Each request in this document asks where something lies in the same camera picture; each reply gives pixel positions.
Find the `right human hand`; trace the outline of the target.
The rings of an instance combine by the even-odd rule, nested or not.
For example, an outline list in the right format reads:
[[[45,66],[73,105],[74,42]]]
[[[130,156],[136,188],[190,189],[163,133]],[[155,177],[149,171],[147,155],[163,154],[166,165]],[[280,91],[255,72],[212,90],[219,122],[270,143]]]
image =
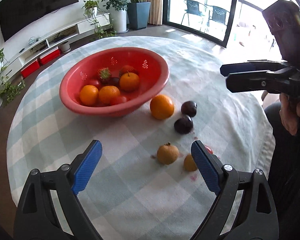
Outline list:
[[[281,122],[291,135],[296,135],[300,118],[300,102],[296,106],[292,106],[285,94],[280,94],[280,102]]]

